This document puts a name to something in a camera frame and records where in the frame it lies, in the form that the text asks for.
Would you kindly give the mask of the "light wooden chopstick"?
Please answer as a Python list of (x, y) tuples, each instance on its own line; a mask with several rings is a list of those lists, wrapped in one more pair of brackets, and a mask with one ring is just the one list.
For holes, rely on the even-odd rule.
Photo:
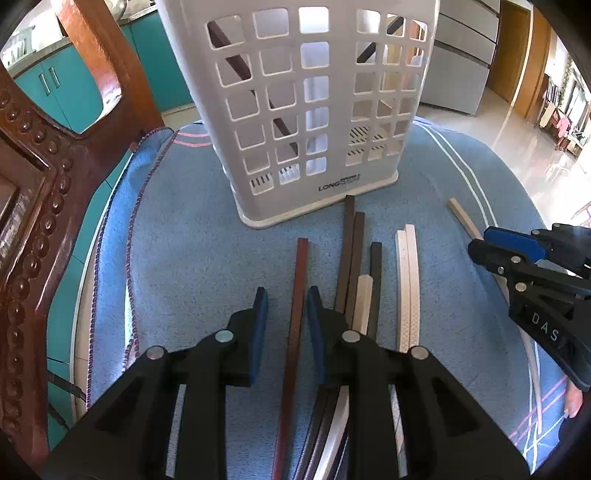
[[(448, 207), (456, 217), (456, 219), (462, 224), (468, 235), (472, 240), (474, 239), (482, 239), (482, 235), (468, 213), (464, 210), (464, 208), (460, 205), (456, 198), (451, 198), (448, 200)], [(531, 376), (532, 382), (532, 391), (534, 393), (535, 398), (535, 407), (536, 407), (536, 432), (538, 434), (541, 433), (541, 429), (543, 426), (543, 413), (542, 413), (542, 391), (541, 391), (541, 382), (540, 382), (540, 369), (536, 360), (536, 356), (534, 353), (534, 348), (532, 345), (531, 337), (521, 328), (517, 327), (518, 332), (521, 336), (522, 343), (524, 346), (524, 350), (526, 353), (527, 361), (528, 361), (528, 371)]]

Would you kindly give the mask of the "white textured chopstick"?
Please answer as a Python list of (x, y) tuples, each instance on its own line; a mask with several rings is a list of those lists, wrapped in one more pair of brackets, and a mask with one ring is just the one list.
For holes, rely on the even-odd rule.
[(421, 298), (420, 298), (420, 269), (418, 257), (418, 244), (415, 226), (405, 225), (407, 235), (407, 247), (409, 256), (410, 300), (411, 319), (409, 333), (409, 347), (420, 344)]
[(399, 294), (399, 329), (398, 350), (406, 353), (410, 348), (411, 327), (411, 289), (409, 273), (409, 256), (407, 235), (405, 230), (398, 230), (396, 235), (398, 294)]

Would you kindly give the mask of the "reddish brown chopstick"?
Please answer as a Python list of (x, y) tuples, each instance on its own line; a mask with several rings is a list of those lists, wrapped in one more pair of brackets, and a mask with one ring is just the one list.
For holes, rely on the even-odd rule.
[(291, 295), (290, 329), (288, 329), (286, 363), (283, 372), (283, 390), (280, 399), (280, 417), (277, 422), (276, 445), (270, 478), (283, 479), (286, 473), (287, 444), (294, 408), (294, 390), (297, 383), (297, 362), (301, 342), (301, 323), (304, 312), (304, 290), (308, 271), (308, 239), (297, 239), (293, 295)]

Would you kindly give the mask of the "teal kitchen cabinets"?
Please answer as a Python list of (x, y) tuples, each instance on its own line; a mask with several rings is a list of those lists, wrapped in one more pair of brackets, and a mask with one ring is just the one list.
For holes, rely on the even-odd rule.
[[(119, 25), (144, 73), (164, 123), (179, 128), (199, 117), (152, 1), (128, 1)], [(82, 132), (102, 110), (98, 88), (66, 38), (49, 2), (43, 1), (18, 26), (32, 38), (30, 55), (11, 64), (19, 87), (53, 119)], [(89, 327), (96, 235), (108, 198), (128, 162), (100, 184), (86, 210), (73, 255), (49, 314), (49, 370), (80, 389), (87, 386)]]

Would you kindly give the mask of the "cream short chopstick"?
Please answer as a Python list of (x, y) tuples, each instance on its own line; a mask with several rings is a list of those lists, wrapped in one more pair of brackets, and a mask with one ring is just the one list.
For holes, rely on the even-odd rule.
[[(353, 330), (366, 334), (370, 317), (370, 301), (372, 301), (374, 280), (371, 275), (360, 275), (358, 278), (358, 292), (356, 292), (355, 311), (353, 311)], [(349, 388), (342, 387), (339, 390), (335, 413), (332, 415), (329, 427), (328, 439), (322, 449), (322, 456), (315, 470), (314, 480), (327, 480), (332, 467), (335, 466), (339, 448), (344, 439), (346, 424), (349, 420)]]

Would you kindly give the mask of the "blue striped table cloth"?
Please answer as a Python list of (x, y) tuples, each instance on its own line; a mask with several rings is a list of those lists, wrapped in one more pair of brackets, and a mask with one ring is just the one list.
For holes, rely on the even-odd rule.
[[(530, 390), (518, 329), (494, 277), (475, 265), (468, 236), (448, 208), (456, 199), (479, 229), (529, 232), (542, 220), (525, 189), (487, 145), (426, 120), (413, 125), (398, 181), (358, 198), (365, 240), (383, 246), (378, 341), (398, 340), (396, 234), (413, 225), (420, 263), (420, 335), (470, 391), (531, 467), (556, 446), (566, 379), (537, 355), (540, 395)], [(223, 328), (269, 294), (256, 383), (226, 397), (228, 475), (270, 477), (290, 327), (297, 239), (308, 247), (308, 282), (332, 306), (342, 253), (344, 208), (335, 204), (253, 230), (238, 218), (221, 163), (197, 124), (162, 130), (130, 159), (105, 216), (95, 272), (90, 401), (153, 345), (176, 351)]]

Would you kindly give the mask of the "grey refrigerator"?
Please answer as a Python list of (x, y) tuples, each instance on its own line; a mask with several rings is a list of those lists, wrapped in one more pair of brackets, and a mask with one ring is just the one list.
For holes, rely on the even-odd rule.
[(495, 56), (498, 1), (441, 0), (423, 104), (474, 115)]

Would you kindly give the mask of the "black chopstick in basket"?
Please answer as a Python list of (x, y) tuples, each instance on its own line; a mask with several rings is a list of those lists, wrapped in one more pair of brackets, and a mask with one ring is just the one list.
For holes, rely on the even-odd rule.
[[(394, 34), (403, 34), (406, 19), (399, 15), (391, 15), (390, 21), (386, 27), (386, 34), (394, 36)], [(370, 42), (362, 52), (356, 57), (356, 63), (365, 64), (368, 63), (377, 51), (377, 43)]]

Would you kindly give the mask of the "white plastic utensil basket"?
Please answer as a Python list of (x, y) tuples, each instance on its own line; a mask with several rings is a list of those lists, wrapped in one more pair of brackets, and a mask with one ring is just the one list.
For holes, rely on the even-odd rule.
[[(433, 50), (436, 1), (161, 1), (173, 54), (221, 161), (238, 215), (266, 228), (394, 184)], [(391, 15), (403, 34), (386, 34)], [(233, 54), (283, 47), (297, 89), (298, 154), (266, 138), (238, 146), (222, 102), (206, 24), (242, 37)], [(370, 42), (368, 63), (356, 57)]]

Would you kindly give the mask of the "carved wooden chair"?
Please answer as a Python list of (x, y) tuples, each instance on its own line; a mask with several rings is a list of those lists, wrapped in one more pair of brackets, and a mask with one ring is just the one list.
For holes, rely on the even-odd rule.
[(49, 309), (88, 207), (123, 155), (163, 124), (140, 64), (101, 1), (56, 14), (103, 108), (74, 132), (1, 76), (1, 443), (38, 470), (49, 453)]

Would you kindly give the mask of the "reddish chopstick in basket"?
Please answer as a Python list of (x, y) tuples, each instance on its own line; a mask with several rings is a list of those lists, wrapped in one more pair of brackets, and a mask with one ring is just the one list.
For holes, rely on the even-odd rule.
[(270, 61), (264, 59), (263, 52), (233, 54), (231, 49), (242, 45), (241, 36), (231, 40), (215, 20), (208, 22), (206, 29), (211, 48), (221, 54), (214, 62), (214, 79), (221, 84), (230, 121), (238, 125), (238, 146), (249, 149), (270, 138), (293, 150), (290, 158), (296, 158), (296, 82), (290, 78), (290, 57), (276, 58), (285, 49), (267, 49)]

